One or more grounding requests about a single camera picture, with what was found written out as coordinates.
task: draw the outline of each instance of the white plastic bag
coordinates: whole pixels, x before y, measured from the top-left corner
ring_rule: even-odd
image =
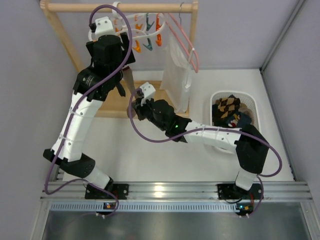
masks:
[[[175,113],[185,112],[188,109],[192,82],[192,70],[189,63],[192,53],[188,62],[171,32],[165,51],[165,69],[160,89],[166,91]]]

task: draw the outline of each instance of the clothespin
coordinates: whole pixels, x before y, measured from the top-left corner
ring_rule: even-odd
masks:
[[[156,15],[156,23],[155,23],[155,30],[156,30],[156,31],[158,31],[159,28],[161,28],[161,26],[162,26],[162,25],[159,24],[159,15],[160,15],[160,13],[158,13],[158,14]]]
[[[155,40],[156,44],[160,47],[162,45],[162,40],[161,40],[161,34],[158,34],[156,36],[156,40]]]
[[[162,25],[159,24],[159,13],[156,15],[156,22],[155,22],[155,30],[158,31]],[[160,47],[162,45],[161,34],[156,35],[156,44]]]
[[[153,21],[151,24],[149,24],[149,13],[147,13],[146,14],[146,31],[149,31],[154,23],[155,23],[155,21]]]
[[[136,46],[133,46],[132,49],[136,50],[138,53],[141,53],[141,48],[138,40],[135,40]]]
[[[117,25],[117,19],[114,19],[113,22],[114,22],[114,25],[116,26],[116,25]],[[122,30],[122,29],[119,30],[119,29],[116,28],[116,27],[115,27],[114,29],[115,29],[115,32],[116,32],[116,33]]]
[[[134,16],[134,21],[138,21],[138,15]],[[138,23],[135,24],[135,29],[141,30],[142,29],[143,24],[141,23],[140,25]]]
[[[148,39],[148,45],[143,44],[143,46],[145,46],[147,49],[149,49],[150,51],[152,51],[152,43],[151,43],[151,40],[150,40],[150,38],[147,38],[147,39]]]

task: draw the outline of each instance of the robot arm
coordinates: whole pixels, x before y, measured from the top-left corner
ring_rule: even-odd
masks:
[[[120,71],[106,83],[91,92],[80,103],[75,112],[72,112],[78,100],[94,85],[99,84],[105,77],[112,73],[124,60],[128,51],[129,39],[126,33],[115,35],[112,22],[108,17],[99,18],[91,25],[97,41],[89,41],[86,47],[91,55],[91,64],[83,69],[76,78],[69,113],[61,133],[51,149],[46,149],[43,156],[53,161],[58,148],[63,140],[63,133],[70,115],[73,118],[64,139],[64,145],[58,153],[56,164],[66,173],[87,180],[101,189],[110,190],[113,180],[95,165],[95,160],[82,153],[85,137],[91,126],[98,109],[106,100],[108,93],[117,88],[121,96],[126,92],[120,84],[123,73]],[[126,64],[134,63],[135,57],[131,52]]]
[[[235,180],[235,188],[238,192],[248,192],[256,179],[257,175],[263,170],[269,148],[260,142],[238,133],[222,131],[225,128],[208,126],[197,123],[189,118],[178,116],[174,113],[174,108],[165,100],[153,99],[155,88],[146,82],[141,87],[139,98],[136,99],[133,108],[138,119],[147,119],[156,125],[169,138],[193,131],[178,138],[175,142],[183,143],[202,143],[237,154],[240,170]],[[243,128],[233,128],[241,132],[246,132],[264,141],[264,137],[253,125],[247,125]]]

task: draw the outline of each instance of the vent grille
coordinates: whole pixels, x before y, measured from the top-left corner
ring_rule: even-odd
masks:
[[[51,211],[110,212],[104,209],[108,202],[53,202]],[[236,212],[236,204],[220,202],[121,202],[118,212]]]

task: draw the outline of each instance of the laundry basket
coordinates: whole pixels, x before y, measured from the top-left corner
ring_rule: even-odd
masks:
[[[215,104],[216,100],[220,98],[228,98],[230,95],[234,95],[236,98],[239,98],[241,103],[244,103],[248,109],[252,111],[253,114],[253,119],[252,119],[252,125],[255,126],[256,129],[259,130],[260,126],[260,121],[259,121],[259,114],[258,114],[258,109],[257,109],[257,103],[256,100],[249,94],[240,92],[240,91],[217,91],[214,94],[212,94],[210,98],[210,125],[213,125],[212,121],[212,105]],[[225,152],[225,153],[231,153],[228,150],[225,150],[223,148],[218,148],[216,149]]]

